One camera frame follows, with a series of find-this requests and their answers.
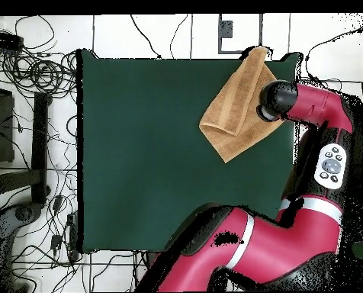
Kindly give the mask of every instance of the brown towel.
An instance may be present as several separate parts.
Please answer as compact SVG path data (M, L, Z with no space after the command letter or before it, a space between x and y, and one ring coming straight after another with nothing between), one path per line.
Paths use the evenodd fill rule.
M256 113L260 90L276 80L265 65L267 50L256 47L205 111L199 128L225 163L266 138L283 121L265 122Z

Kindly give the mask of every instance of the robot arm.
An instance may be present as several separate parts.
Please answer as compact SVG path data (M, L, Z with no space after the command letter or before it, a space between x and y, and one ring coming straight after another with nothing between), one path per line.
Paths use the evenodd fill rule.
M314 125L281 197L276 221L243 208L194 212L136 291L206 291L214 270L232 269L263 289L320 290L337 253L353 120L337 94L286 81L263 88L259 116Z

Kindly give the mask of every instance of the control button panel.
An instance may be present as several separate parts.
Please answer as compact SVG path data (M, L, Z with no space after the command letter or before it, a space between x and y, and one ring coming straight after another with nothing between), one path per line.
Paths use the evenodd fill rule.
M342 186L347 154L336 143L325 145L319 154L314 179L325 188L338 189Z

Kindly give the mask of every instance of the plug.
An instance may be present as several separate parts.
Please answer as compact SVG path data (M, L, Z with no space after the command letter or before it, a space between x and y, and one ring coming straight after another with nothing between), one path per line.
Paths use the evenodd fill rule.
M56 252L61 249L61 245L63 243L63 237L60 235L53 235L51 237L50 249Z
M54 201L53 204L54 216L59 213L62 204L63 204L63 196L57 195L56 200Z

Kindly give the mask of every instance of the black object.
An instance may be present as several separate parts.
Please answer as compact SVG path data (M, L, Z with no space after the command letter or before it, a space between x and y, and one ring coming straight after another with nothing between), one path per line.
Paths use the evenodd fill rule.
M12 162L14 160L12 144L13 107L12 92L0 89L0 162Z
M9 94L1 89L0 92L5 95ZM50 188L47 186L46 159L47 110L50 104L50 95L35 94L32 169L0 175L0 194L31 185L32 197L30 202L0 210L0 292L25 292L28 289L28 285L22 285L18 290L13 286L11 251L16 233L21 227L38 219L41 209L46 204L46 196L50 193ZM2 132L0 135L9 139Z
M0 174L0 195L18 188L35 185L41 181L42 174L39 170Z
M24 47L23 41L22 37L0 31L0 52L12 51L20 53Z
M47 125L48 109L53 99L48 93L34 95L34 122L32 134L31 168L40 172L40 181L31 186L31 197L35 203L44 204L47 196Z
M50 249L51 250L60 250L62 243L63 243L63 237L62 236L53 235L51 237Z
M79 260L79 252L77 251L77 211L68 216L69 225L69 261L77 262Z
M273 81L260 92L258 116L263 121L276 121L294 106L298 91L295 82Z
M12 246L21 227L40 216L41 204L16 204L0 211L0 292L16 292L12 281Z
M63 196L57 195L53 204L54 214L57 214L59 212L62 204L63 204Z
M261 285L261 289L266 291L326 291L329 289L332 278L331 268L334 259L335 254L333 253L315 256L284 277Z

